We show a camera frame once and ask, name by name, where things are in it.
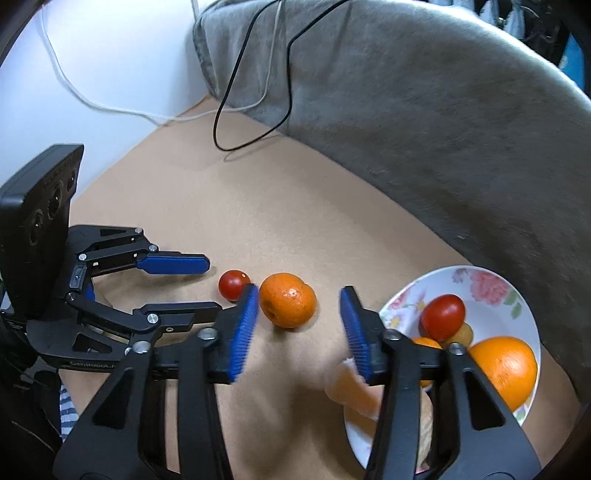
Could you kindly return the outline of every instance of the orange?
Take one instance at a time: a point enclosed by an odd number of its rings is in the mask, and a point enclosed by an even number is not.
[[[332,401],[378,421],[384,386],[367,385],[363,377],[357,373],[352,359],[339,363],[327,373],[324,378],[324,391]]]
[[[300,277],[273,273],[261,284],[259,301],[263,313],[282,328],[299,327],[314,315],[316,294]]]
[[[538,364],[530,346],[514,337],[494,337],[468,349],[511,411],[525,403],[535,386]]]
[[[413,342],[418,345],[430,346],[431,348],[439,348],[441,350],[441,345],[439,345],[432,338],[416,337],[416,338],[413,338]],[[421,386],[423,388],[428,387],[429,385],[431,385],[431,380],[421,380]]]

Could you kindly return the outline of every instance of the pink flower pattern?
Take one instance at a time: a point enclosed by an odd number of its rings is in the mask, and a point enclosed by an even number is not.
[[[496,307],[509,293],[509,284],[492,273],[474,270],[470,273],[470,279],[470,293],[476,301]]]
[[[397,310],[402,307],[406,303],[408,294],[410,294],[410,288],[404,290],[396,300],[393,300],[390,305],[388,305],[388,308],[390,310]]]

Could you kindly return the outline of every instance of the screw head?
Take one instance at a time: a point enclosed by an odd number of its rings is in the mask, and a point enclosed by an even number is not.
[[[402,338],[402,334],[393,328],[389,328],[384,332],[384,338],[386,340],[400,340]]]
[[[199,330],[197,335],[201,340],[215,340],[217,338],[217,330],[215,328],[207,327]]]
[[[452,355],[463,355],[466,353],[466,347],[457,342],[451,343],[447,349]]]
[[[152,345],[150,345],[150,342],[140,340],[139,342],[135,342],[132,348],[135,353],[147,353],[152,348]]]

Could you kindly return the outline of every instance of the tangerine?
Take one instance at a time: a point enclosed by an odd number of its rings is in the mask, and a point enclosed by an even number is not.
[[[538,364],[530,346],[518,338],[487,338],[468,352],[511,411],[525,403],[535,386]]]
[[[430,346],[431,348],[439,348],[441,350],[441,345],[429,337],[416,337],[413,338],[413,342],[418,345]],[[421,387],[425,388],[429,385],[431,385],[431,380],[421,380]]]
[[[316,294],[291,273],[274,273],[259,289],[259,302],[267,318],[281,328],[297,328],[314,315]]]

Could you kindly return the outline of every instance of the white wall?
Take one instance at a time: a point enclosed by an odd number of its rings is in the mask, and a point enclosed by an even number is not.
[[[38,12],[0,67],[0,185],[49,145],[81,142],[81,191],[156,125],[72,96],[57,80],[40,22]],[[64,71],[93,101],[178,115],[207,93],[190,0],[53,0],[46,23]]]

